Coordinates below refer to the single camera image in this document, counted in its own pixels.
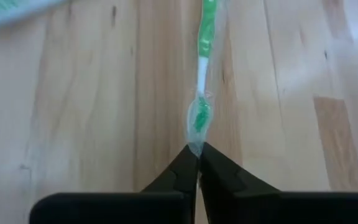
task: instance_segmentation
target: toothbrush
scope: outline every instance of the toothbrush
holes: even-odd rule
[[[0,0],[0,25],[21,19],[64,0]]]
[[[206,76],[209,56],[214,42],[217,1],[203,0],[203,12],[198,32],[198,71],[196,98],[188,110],[188,142],[191,151],[200,156],[206,133],[213,117],[211,104],[206,97]]]

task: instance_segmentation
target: wooden floor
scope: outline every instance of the wooden floor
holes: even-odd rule
[[[358,190],[358,0],[228,8],[208,141],[282,190]],[[0,223],[26,223],[55,192],[140,190],[166,168],[186,143],[200,11],[77,0],[0,29]]]

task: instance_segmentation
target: black plastic object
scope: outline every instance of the black plastic object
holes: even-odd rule
[[[358,223],[358,194],[281,192],[206,143],[200,159],[186,146],[139,193],[49,196],[34,206],[30,224],[194,223],[199,171],[211,224]]]

